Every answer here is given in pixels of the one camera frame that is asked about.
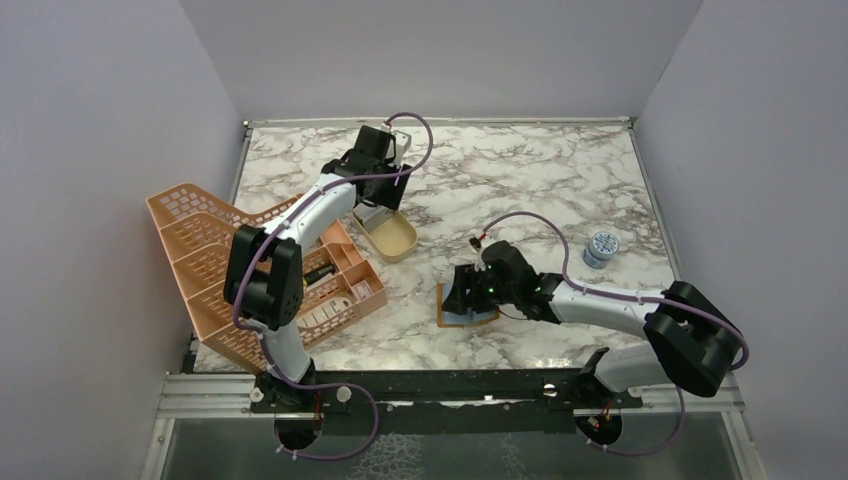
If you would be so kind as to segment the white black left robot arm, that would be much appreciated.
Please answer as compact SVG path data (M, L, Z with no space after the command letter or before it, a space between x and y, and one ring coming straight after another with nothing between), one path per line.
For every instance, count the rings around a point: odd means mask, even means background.
M257 335L276 396L298 411L313 401L307 377L314 363L295 320L304 298L304 250L356 206L398 209L409 165L401 159L408 135L389 124L360 128L354 146L325 164L313 186L278 217L259 227L243 225L233 236L224 298L233 322Z

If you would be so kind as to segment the stack of grey cards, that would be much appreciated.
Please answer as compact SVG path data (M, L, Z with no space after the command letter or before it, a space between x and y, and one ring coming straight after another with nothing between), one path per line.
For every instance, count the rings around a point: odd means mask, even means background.
M379 228L393 215L393 211L383 206L368 207L361 205L361 209L355 214L357 220L366 232L372 232Z

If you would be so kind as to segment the yellow leather card holder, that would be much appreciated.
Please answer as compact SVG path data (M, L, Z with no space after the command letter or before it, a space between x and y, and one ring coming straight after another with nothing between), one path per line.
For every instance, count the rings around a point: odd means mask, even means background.
M443 309L451 284L438 283L436 322L439 328L474 328L491 323L501 317L497 310L475 313L468 310L465 314L451 313Z

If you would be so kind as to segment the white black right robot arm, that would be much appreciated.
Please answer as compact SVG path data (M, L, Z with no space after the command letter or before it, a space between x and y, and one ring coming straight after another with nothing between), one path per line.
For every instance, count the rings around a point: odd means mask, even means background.
M472 323L511 305L530 321L584 324L642 339L634 347L600 348L581 368L574 391L589 406L659 384L713 397L744 352L741 332L689 283L647 294L600 290L536 271L507 241L479 246L477 253L477 262L456 266L452 282L441 287L441 317Z

